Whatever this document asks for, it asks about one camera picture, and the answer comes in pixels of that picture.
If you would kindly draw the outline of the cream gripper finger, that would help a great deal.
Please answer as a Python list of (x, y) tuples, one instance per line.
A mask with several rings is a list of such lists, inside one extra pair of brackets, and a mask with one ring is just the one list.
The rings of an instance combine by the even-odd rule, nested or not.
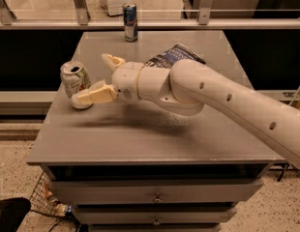
[(103, 62), (114, 72), (118, 67), (125, 64), (126, 61), (123, 58), (113, 56), (108, 53), (102, 55)]
[(92, 84), (88, 89), (84, 89), (72, 96), (72, 101), (80, 106), (94, 103), (113, 102), (117, 98), (117, 92), (112, 85), (108, 85), (104, 80)]

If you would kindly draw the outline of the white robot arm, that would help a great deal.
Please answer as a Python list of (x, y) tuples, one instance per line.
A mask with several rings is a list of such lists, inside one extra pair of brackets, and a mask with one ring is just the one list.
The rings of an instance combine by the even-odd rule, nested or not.
[(196, 115), (204, 105), (222, 112), (300, 170), (300, 110), (236, 83), (195, 60), (171, 68), (103, 56), (111, 83), (101, 80), (73, 95), (79, 105), (150, 101), (180, 115)]

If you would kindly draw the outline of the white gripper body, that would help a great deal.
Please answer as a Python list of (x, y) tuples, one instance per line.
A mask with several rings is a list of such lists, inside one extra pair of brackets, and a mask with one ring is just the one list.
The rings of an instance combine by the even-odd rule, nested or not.
[(137, 79), (143, 67), (142, 63), (128, 62), (119, 66), (112, 74), (112, 85), (121, 101), (139, 101)]

